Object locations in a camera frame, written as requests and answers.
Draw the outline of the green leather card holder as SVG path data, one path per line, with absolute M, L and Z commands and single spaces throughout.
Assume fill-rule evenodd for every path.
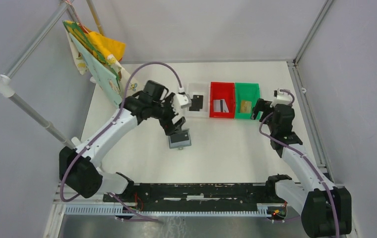
M 191 146 L 189 129 L 185 129 L 168 136 L 169 148 L 182 150 Z

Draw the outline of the gold credit card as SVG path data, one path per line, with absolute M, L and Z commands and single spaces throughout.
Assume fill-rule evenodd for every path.
M 241 114 L 251 114 L 251 101 L 241 100 L 240 113 Z

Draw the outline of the black credit card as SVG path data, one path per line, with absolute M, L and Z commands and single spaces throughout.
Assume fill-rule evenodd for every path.
M 202 103 L 195 103 L 191 100 L 191 106 L 189 107 L 189 111 L 199 112 L 203 109 L 203 102 Z

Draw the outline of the dark grey credit card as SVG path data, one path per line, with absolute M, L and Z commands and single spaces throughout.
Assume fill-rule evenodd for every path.
M 193 95 L 192 101 L 194 101 L 195 103 L 202 103 L 203 95 Z

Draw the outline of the white striped card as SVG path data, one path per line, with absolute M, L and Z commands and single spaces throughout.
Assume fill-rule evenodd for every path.
M 229 109 L 225 99 L 213 100 L 213 111 L 215 113 L 228 113 Z

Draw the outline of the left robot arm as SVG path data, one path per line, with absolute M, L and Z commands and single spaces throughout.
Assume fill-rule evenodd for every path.
M 147 81 L 143 90 L 123 99 L 93 136 L 74 148 L 64 147 L 60 151 L 61 200 L 68 201 L 63 191 L 67 185 L 84 198 L 112 192 L 120 201 L 130 201 L 134 196 L 133 181 L 119 172 L 101 171 L 102 160 L 120 139 L 149 118 L 157 119 L 167 136 L 181 132 L 186 122 L 183 111 L 190 106 L 191 99 L 184 88 L 173 93 L 162 84 Z

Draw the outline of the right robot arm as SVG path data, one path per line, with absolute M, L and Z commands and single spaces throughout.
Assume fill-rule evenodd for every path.
M 345 187 L 338 187 L 308 158 L 302 140 L 293 131 L 295 111 L 290 102 L 274 104 L 258 99 L 251 119 L 259 114 L 259 133 L 270 139 L 278 156 L 291 168 L 299 185 L 287 175 L 270 176 L 265 197 L 270 202 L 286 201 L 300 215 L 302 226 L 311 238 L 340 237 L 352 231 L 352 197 Z

